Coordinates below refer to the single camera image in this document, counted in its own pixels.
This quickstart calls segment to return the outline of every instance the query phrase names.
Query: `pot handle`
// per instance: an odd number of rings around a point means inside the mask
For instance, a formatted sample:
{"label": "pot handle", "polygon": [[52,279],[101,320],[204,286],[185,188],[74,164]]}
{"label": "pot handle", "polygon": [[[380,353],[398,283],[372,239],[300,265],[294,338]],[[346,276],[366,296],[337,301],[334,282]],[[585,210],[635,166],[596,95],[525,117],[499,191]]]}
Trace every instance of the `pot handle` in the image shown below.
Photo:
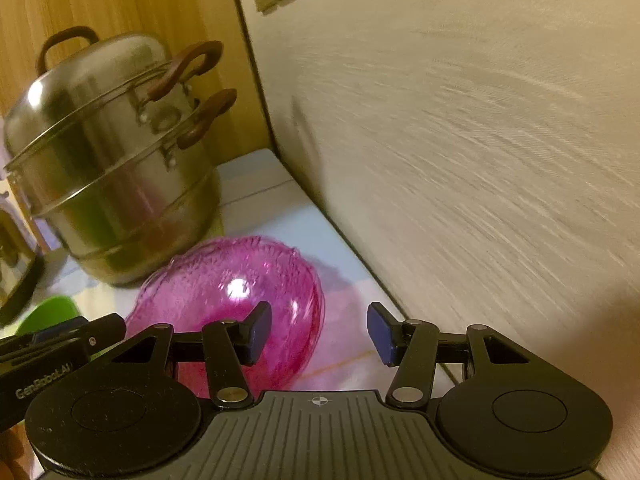
{"label": "pot handle", "polygon": [[38,77],[47,72],[47,60],[45,59],[45,56],[49,49],[54,45],[66,40],[71,40],[72,38],[85,38],[89,44],[98,43],[98,41],[100,41],[95,31],[91,27],[85,27],[84,25],[77,25],[75,27],[69,27],[65,30],[61,30],[60,32],[56,32],[44,42],[40,49],[38,59],[36,60],[36,72],[38,73]]}
{"label": "pot handle", "polygon": [[226,88],[204,101],[195,112],[195,126],[176,139],[178,148],[181,150],[190,148],[204,137],[215,118],[229,110],[236,102],[237,96],[238,92],[235,88]]}
{"label": "pot handle", "polygon": [[[174,57],[166,73],[146,91],[146,102],[158,101],[167,95],[175,84],[185,82],[195,75],[202,75],[215,67],[222,57],[223,45],[220,41],[201,41],[194,43]],[[183,75],[191,61],[204,55],[202,63]]]}

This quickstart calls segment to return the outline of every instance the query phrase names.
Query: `pot lid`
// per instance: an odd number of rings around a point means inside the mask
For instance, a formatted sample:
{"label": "pot lid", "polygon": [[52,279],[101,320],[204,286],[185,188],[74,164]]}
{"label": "pot lid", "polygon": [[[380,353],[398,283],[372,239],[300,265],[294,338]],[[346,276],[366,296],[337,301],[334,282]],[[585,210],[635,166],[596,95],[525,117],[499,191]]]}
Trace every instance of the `pot lid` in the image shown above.
{"label": "pot lid", "polygon": [[[62,36],[62,40],[78,35],[87,38],[86,32],[93,32],[87,27],[73,29],[82,29],[84,34],[70,36],[67,30],[56,36]],[[43,53],[62,40],[47,40]],[[170,57],[158,38],[140,33],[121,34],[79,50],[36,79],[9,110],[4,118],[7,151],[16,156],[78,108],[167,62]],[[41,54],[42,66],[43,61],[44,54]]]}

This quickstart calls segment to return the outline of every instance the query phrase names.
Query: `countertop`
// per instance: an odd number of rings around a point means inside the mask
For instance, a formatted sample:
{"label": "countertop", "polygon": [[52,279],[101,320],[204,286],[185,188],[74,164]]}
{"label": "countertop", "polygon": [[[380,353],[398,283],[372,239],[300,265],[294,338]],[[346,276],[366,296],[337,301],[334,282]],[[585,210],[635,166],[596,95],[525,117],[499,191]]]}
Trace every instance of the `countertop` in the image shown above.
{"label": "countertop", "polygon": [[[366,310],[383,303],[398,319],[394,306],[320,210],[270,150],[258,150],[218,167],[220,219],[226,236],[266,235],[296,247],[316,268],[326,299],[324,327],[295,390],[379,389],[384,395],[395,370],[379,360],[366,329]],[[216,235],[216,222],[205,238]],[[47,255],[47,266],[32,305],[53,294],[74,298],[87,319],[110,312],[125,317],[138,287],[115,287],[87,275],[63,251]],[[0,336],[15,331],[27,309]],[[432,395],[442,396],[453,384],[438,368]]]}

